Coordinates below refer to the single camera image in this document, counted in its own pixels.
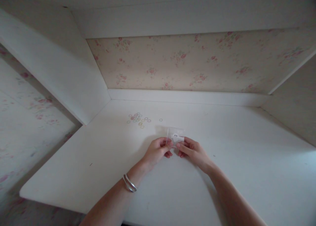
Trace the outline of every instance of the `white tabletop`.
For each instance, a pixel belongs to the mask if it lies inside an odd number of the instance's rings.
[[[129,117],[138,112],[141,120],[151,120],[143,129]],[[111,100],[20,195],[87,213],[153,139],[166,135],[165,126],[183,128],[200,142],[268,225],[315,225],[316,149],[260,108]],[[211,181],[175,154],[145,177],[125,220],[134,225],[225,223]]]

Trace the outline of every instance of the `silver bracelet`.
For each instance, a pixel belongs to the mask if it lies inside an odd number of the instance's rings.
[[[130,183],[130,185],[135,189],[135,191],[137,191],[137,187],[131,182],[131,180],[128,178],[127,174],[124,174],[124,177],[126,177],[127,181]]]
[[[124,180],[124,182],[125,182],[126,187],[130,190],[130,192],[135,192],[135,191],[133,191],[133,189],[130,187],[130,185],[126,182],[126,180],[125,180],[125,175],[123,175],[123,180]]]

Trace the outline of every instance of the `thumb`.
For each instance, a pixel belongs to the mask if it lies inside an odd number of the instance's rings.
[[[177,143],[176,147],[178,150],[182,151],[183,153],[187,154],[188,156],[191,156],[192,152],[194,150],[189,149],[188,147],[184,146],[183,144]]]
[[[169,142],[168,144],[166,144],[164,147],[161,147],[161,148],[166,153],[166,152],[168,152],[171,149],[171,147],[172,147],[172,142]]]

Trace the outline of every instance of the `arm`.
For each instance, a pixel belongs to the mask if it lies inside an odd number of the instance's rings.
[[[236,226],[266,226],[265,222],[237,191],[231,181],[207,156],[207,153],[198,142],[184,137],[184,142],[178,143],[177,148],[180,157],[189,156],[210,177],[230,224]]]
[[[170,158],[171,146],[166,138],[158,138],[149,145],[145,156],[127,173],[131,182],[138,187],[143,177],[154,168],[163,156]],[[121,225],[128,210],[133,193],[121,178],[88,212],[80,226]]]

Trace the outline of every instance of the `finger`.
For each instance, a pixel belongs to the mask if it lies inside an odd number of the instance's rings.
[[[164,147],[165,145],[166,145],[166,142],[165,142],[165,141],[163,141],[163,142],[160,143],[160,147]]]
[[[166,154],[168,154],[170,157],[172,156],[172,153],[170,150],[168,152],[166,152]]]
[[[166,153],[171,149],[171,147],[172,147],[172,143],[168,143],[167,145],[165,145],[164,147],[161,147],[161,148]]]
[[[180,144],[180,143],[177,143],[176,146],[177,146],[178,150],[180,150],[181,152],[187,154],[188,156],[191,156],[191,154],[192,154],[193,151],[194,151],[194,150],[189,149],[188,147],[186,147],[186,146],[184,146],[184,145],[182,145],[182,144]]]
[[[194,140],[192,140],[192,139],[190,139],[188,137],[184,137],[184,141],[187,142],[188,144],[194,144],[195,143]]]
[[[161,145],[163,142],[168,142],[168,143],[171,142],[171,139],[167,137],[160,137],[153,141]]]
[[[179,157],[184,158],[185,156],[186,156],[186,154],[179,150]]]
[[[186,147],[190,147],[190,144],[189,143],[187,143],[187,142],[184,142],[184,141],[181,141],[181,142],[179,142],[180,144],[183,144],[184,146],[186,146]]]

